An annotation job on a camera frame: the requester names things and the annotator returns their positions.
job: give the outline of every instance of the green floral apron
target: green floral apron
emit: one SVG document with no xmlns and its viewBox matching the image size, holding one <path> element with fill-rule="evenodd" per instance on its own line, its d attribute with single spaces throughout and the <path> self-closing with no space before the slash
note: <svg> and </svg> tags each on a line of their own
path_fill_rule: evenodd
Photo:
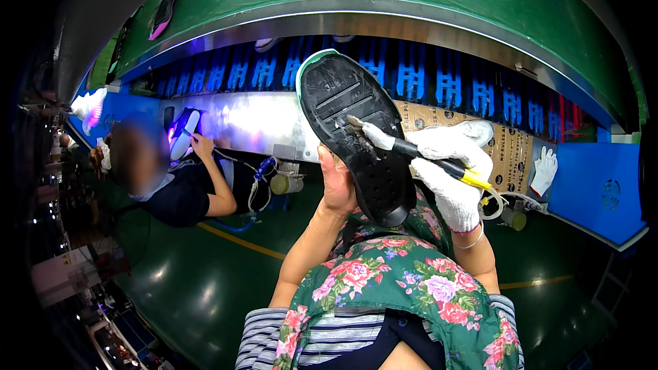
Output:
<svg viewBox="0 0 658 370">
<path fill-rule="evenodd" d="M 274 369 L 296 368 L 308 342 L 304 332 L 335 307 L 391 308 L 427 319 L 443 343 L 447 369 L 518 367 L 519 343 L 510 323 L 492 307 L 484 287 L 444 256 L 448 230 L 422 192 L 416 196 L 416 208 L 394 229 L 374 226 L 359 209 L 350 215 L 346 225 L 360 223 L 357 243 L 344 246 L 339 234 L 332 259 L 302 280 L 281 328 Z M 381 233 L 392 235 L 367 239 Z"/>
</svg>

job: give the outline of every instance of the cardboard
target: cardboard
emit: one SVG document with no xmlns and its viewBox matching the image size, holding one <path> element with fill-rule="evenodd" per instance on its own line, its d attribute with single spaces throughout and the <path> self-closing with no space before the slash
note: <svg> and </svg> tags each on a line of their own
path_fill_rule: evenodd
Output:
<svg viewBox="0 0 658 370">
<path fill-rule="evenodd" d="M 479 120 L 474 116 L 455 113 L 432 106 L 395 101 L 404 132 L 421 130 L 426 126 L 454 126 L 464 120 Z M 484 150 L 493 160 L 489 183 L 498 191 L 525 194 L 528 190 L 528 171 L 531 168 L 533 136 L 514 128 L 492 123 L 493 138 Z"/>
</svg>

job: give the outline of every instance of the green floor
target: green floor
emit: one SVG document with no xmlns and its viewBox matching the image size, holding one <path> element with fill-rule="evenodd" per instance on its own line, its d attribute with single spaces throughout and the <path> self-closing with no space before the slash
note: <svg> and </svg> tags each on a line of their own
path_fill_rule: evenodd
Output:
<svg viewBox="0 0 658 370">
<path fill-rule="evenodd" d="M 114 199 L 120 194 L 114 192 Z M 322 186 L 307 178 L 288 212 L 267 210 L 263 222 L 242 234 L 247 242 L 285 253 L 315 210 Z M 488 223 L 499 282 L 516 306 L 519 337 L 529 369 L 556 369 L 607 331 L 605 318 L 570 275 L 592 242 L 557 220 L 535 214 L 521 232 Z M 168 345 L 201 369 L 234 365 L 244 316 L 267 306 L 281 260 L 195 227 L 173 229 L 139 211 L 118 227 L 131 260 L 119 285 Z M 530 286 L 536 280 L 557 283 Z"/>
</svg>

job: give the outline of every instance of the white glove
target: white glove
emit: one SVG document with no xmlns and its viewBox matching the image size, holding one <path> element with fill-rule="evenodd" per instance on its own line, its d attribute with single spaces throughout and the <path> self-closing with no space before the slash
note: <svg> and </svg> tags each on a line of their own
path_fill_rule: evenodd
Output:
<svg viewBox="0 0 658 370">
<path fill-rule="evenodd" d="M 535 177 L 532 179 L 531 189 L 541 197 L 553 183 L 555 173 L 557 173 L 557 157 L 553 149 L 546 146 L 541 147 L 541 156 L 535 160 Z"/>
<path fill-rule="evenodd" d="M 466 168 L 488 180 L 494 163 L 472 140 L 454 127 L 435 127 L 407 133 L 407 140 L 418 146 L 418 151 L 430 160 L 458 159 Z M 480 223 L 478 202 L 481 189 L 469 186 L 448 175 L 442 168 L 425 159 L 411 161 L 411 168 L 434 192 L 436 207 L 448 227 L 456 233 L 475 229 Z"/>
</svg>

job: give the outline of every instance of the stainless steel rim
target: stainless steel rim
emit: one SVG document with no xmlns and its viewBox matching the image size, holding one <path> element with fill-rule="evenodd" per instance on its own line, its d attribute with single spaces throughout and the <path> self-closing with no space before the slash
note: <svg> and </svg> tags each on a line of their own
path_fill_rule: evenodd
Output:
<svg viewBox="0 0 658 370">
<path fill-rule="evenodd" d="M 233 13 L 160 43 L 129 65 L 121 79 L 130 81 L 175 60 L 237 43 L 333 34 L 413 40 L 469 53 L 536 79 L 606 128 L 624 127 L 618 112 L 585 78 L 528 38 L 472 15 L 408 0 L 295 0 Z"/>
</svg>

